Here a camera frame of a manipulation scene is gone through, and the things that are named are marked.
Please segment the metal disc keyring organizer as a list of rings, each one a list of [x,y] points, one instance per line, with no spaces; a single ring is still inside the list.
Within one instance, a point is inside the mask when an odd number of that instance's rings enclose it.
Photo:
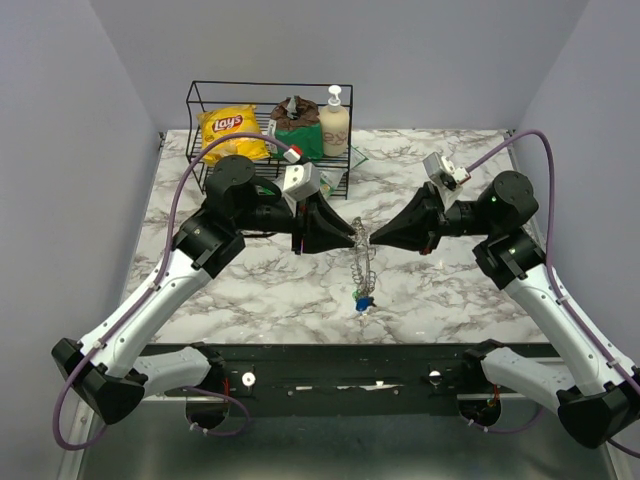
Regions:
[[[351,277],[355,290],[360,292],[359,297],[371,296],[377,281],[376,272],[372,269],[372,261],[375,258],[376,250],[369,244],[368,231],[361,217],[356,217],[351,226],[355,230]]]

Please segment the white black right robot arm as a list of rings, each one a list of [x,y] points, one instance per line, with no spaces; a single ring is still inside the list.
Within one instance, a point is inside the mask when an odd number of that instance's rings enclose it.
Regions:
[[[633,386],[639,369],[597,332],[548,268],[542,248],[523,228],[537,209],[531,182],[515,171],[498,174],[476,200],[450,207],[427,182],[369,241],[426,255],[443,237],[483,236],[473,249],[477,265],[534,320],[568,370],[487,340],[466,351],[462,384],[474,392],[491,384],[518,392],[555,413],[580,445],[595,449],[638,420]]]

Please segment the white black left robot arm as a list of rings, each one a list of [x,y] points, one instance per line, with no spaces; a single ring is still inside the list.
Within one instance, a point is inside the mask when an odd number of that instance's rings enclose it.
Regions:
[[[54,345],[61,374],[105,424],[123,420],[151,395],[182,387],[209,395],[220,387],[219,363],[203,346],[142,352],[173,313],[242,252],[244,232],[288,234],[297,255],[353,246],[354,229],[324,199],[318,178],[313,164],[294,164],[277,186],[248,158],[223,158],[206,179],[200,208],[169,231],[168,253],[146,282],[81,339]]]

